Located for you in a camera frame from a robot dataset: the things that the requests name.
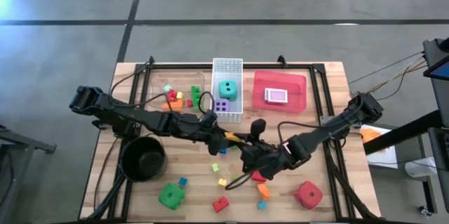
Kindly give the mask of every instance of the red plastic tray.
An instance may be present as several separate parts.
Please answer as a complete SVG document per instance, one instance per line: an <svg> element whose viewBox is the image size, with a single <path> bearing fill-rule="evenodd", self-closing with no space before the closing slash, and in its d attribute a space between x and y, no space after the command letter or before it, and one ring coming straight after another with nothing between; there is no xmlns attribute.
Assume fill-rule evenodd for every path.
<svg viewBox="0 0 449 224"><path fill-rule="evenodd" d="M253 107L281 112L301 113L306 109L305 76L258 70L254 74ZM267 103L264 99L265 88L287 90L288 103Z"/></svg>

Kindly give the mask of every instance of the green cube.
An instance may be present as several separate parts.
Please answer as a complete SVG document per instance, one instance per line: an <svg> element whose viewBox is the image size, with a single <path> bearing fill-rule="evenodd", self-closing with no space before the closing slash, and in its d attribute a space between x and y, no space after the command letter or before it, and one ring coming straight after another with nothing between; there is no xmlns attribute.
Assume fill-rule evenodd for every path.
<svg viewBox="0 0 449 224"><path fill-rule="evenodd" d="M237 100L237 84L235 81L226 80L220 82L220 98L226 98L229 101Z"/></svg>
<svg viewBox="0 0 449 224"><path fill-rule="evenodd" d="M169 209L176 210L184 200L185 191L173 183L168 183L159 195L159 202Z"/></svg>

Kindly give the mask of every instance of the green block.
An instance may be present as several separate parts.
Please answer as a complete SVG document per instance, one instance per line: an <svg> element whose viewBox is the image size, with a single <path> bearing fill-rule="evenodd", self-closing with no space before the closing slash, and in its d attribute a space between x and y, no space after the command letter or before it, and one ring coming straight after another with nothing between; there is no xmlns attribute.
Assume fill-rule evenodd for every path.
<svg viewBox="0 0 449 224"><path fill-rule="evenodd" d="M194 107L198 108L199 96L201 95L201 93L199 93L199 87L191 86L190 92L192 93L192 103L194 104Z"/></svg>
<svg viewBox="0 0 449 224"><path fill-rule="evenodd" d="M173 183L168 183L159 195L159 202L169 209L176 210L184 200L185 191Z"/></svg>
<svg viewBox="0 0 449 224"><path fill-rule="evenodd" d="M235 81L226 80L220 82L220 98L226 98L229 101L237 100L237 84Z"/></svg>

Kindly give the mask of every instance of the red lego brick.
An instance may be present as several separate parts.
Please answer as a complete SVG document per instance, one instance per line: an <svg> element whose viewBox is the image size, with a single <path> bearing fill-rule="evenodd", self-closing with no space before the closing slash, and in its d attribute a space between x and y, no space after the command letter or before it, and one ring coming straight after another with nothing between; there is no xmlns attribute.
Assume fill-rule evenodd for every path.
<svg viewBox="0 0 449 224"><path fill-rule="evenodd" d="M216 202L213 202L212 205L215 209L215 212L218 213L219 211L225 209L226 206L229 206L229 202L225 197L221 197Z"/></svg>
<svg viewBox="0 0 449 224"><path fill-rule="evenodd" d="M266 178L262 177L262 175L260 175L259 171L255 171L253 172L253 174L251 175L251 178L253 180L259 181L259 182L265 182L267 181Z"/></svg>
<svg viewBox="0 0 449 224"><path fill-rule="evenodd" d="M314 209L323 199L320 189L309 181L304 182L293 196L307 209Z"/></svg>

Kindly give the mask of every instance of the orange block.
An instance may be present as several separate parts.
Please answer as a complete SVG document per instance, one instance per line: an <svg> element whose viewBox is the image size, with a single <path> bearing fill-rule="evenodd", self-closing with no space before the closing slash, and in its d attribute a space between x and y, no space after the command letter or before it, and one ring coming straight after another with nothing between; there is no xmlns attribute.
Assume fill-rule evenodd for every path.
<svg viewBox="0 0 449 224"><path fill-rule="evenodd" d="M262 197L264 199L268 199L269 198L269 191L267 186L264 183L260 183L257 185L257 188L259 189L260 194L262 195Z"/></svg>
<svg viewBox="0 0 449 224"><path fill-rule="evenodd" d="M171 108L174 109L174 110L181 110L181 109L182 109L182 99L178 99L178 100L176 100L175 102L170 102L170 106L171 106ZM170 108L168 107L168 104L167 104L167 103L164 103L164 104L162 105L162 108L163 108L164 110L169 110L169 109L170 109Z"/></svg>

